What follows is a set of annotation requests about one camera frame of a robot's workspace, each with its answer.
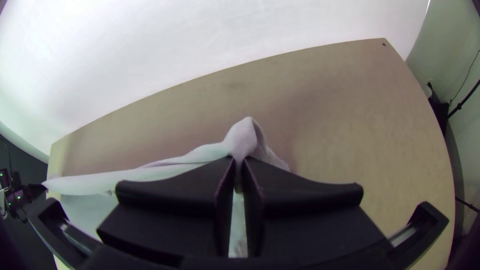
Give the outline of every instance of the black cable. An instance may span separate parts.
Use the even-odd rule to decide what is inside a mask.
[[[14,171],[12,170],[12,155],[10,155],[10,150],[9,150],[9,147],[7,145],[7,143],[0,137],[0,142],[3,143],[3,145],[5,146],[5,149],[6,149],[6,153],[8,154],[8,166],[10,168],[10,177],[13,177],[14,176]]]
[[[475,55],[475,58],[473,59],[473,61],[471,62],[471,65],[470,65],[470,68],[468,69],[468,72],[466,74],[466,77],[465,79],[463,80],[463,83],[461,84],[460,86],[460,89],[458,89],[458,91],[456,92],[455,96],[450,99],[450,103],[448,103],[448,107],[451,107],[452,106],[452,102],[454,101],[454,99],[457,97],[457,95],[460,93],[460,90],[462,90],[462,88],[464,87],[464,84],[465,82],[467,81],[467,78],[469,77],[469,74],[470,74],[470,70],[472,69],[474,63],[475,63],[475,60],[477,59],[477,57],[479,56],[479,53],[480,53],[480,49],[476,52],[476,55]]]
[[[479,212],[479,209],[476,208],[475,206],[473,206],[473,204],[467,203],[466,201],[464,201],[464,200],[462,200],[462,199],[460,199],[460,198],[458,198],[458,197],[455,197],[455,200],[457,200],[457,202],[461,203],[462,205],[464,205],[464,206],[472,209],[473,211],[475,211],[475,212],[477,212],[477,213]]]

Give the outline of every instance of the white cloth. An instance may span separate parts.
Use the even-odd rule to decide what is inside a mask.
[[[155,161],[138,168],[104,173],[64,176],[49,179],[42,184],[62,194],[61,204],[70,221],[96,239],[96,228],[118,204],[115,197],[98,194],[111,193],[119,181],[138,182],[168,179],[203,166],[214,160],[232,156],[237,168],[247,156],[290,171],[287,163],[267,146],[257,122],[251,117],[234,124],[222,142],[206,144],[186,155]],[[230,231],[230,257],[246,257],[245,212],[243,195],[234,192]]]

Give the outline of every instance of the tabletop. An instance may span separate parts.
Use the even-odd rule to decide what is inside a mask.
[[[447,148],[419,83],[384,38],[288,52],[160,91],[55,142],[48,175],[182,156],[220,142],[247,116],[293,173],[362,185],[360,206],[385,236],[430,202],[450,222],[412,269],[447,265],[455,216]]]

